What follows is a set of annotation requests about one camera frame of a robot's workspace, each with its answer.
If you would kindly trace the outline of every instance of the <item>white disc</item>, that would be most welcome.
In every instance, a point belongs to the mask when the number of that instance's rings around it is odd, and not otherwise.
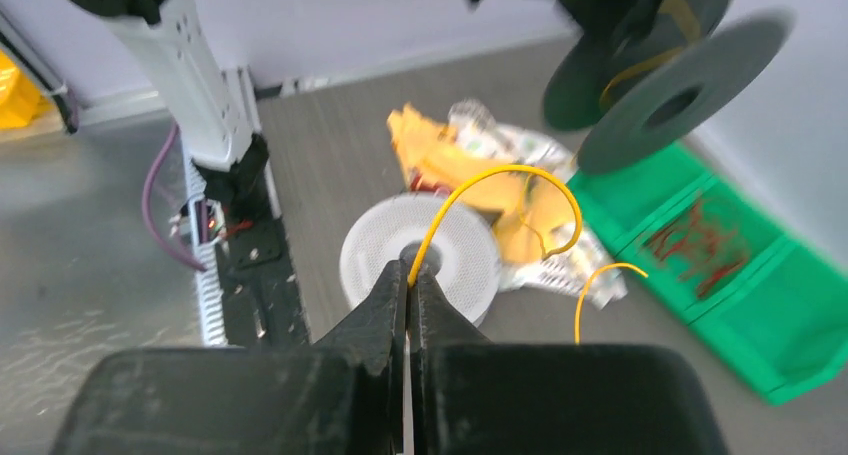
[[[400,259],[401,252],[404,259],[414,255],[444,201],[432,193],[404,193],[383,200],[356,221],[339,260],[351,308],[368,296],[386,263]],[[479,325],[497,293],[501,267],[497,243],[483,218],[455,203],[439,225],[426,260],[451,305]]]

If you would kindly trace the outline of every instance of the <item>gray floor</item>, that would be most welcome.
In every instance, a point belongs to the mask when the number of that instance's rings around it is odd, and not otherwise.
[[[260,104],[313,338],[347,313],[338,257],[348,229],[403,188],[385,125],[389,112],[409,101],[444,119],[452,103],[477,97],[503,122],[544,130],[542,91],[568,47],[543,44]],[[787,405],[766,406],[632,279],[630,288],[625,300],[585,313],[585,339],[660,344],[685,355],[734,453],[848,453],[848,376]],[[482,330],[498,341],[570,342],[574,304],[533,290],[502,294]]]
[[[200,344],[191,273],[162,255],[140,216],[167,129],[134,120],[74,138],[0,133],[0,454],[47,453],[105,355]],[[181,163],[176,150],[162,172],[160,220],[183,203]]]

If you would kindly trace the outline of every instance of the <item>yellow plastic bin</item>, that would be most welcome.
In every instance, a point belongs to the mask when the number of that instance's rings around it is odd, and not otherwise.
[[[0,53],[0,130],[29,125],[40,102],[38,87]]]

